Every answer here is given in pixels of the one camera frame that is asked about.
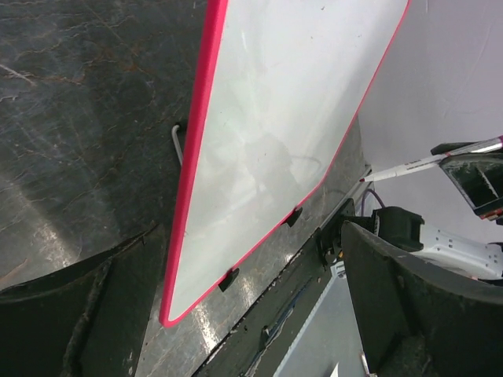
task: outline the whiteboard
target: whiteboard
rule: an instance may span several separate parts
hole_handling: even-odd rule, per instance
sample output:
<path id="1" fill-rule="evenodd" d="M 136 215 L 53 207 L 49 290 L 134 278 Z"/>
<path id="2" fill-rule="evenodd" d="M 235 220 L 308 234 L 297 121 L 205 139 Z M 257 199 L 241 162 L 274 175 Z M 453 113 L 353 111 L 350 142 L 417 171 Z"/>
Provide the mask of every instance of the whiteboard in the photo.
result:
<path id="1" fill-rule="evenodd" d="M 163 325 L 180 321 L 322 183 L 407 6 L 208 2 Z"/>

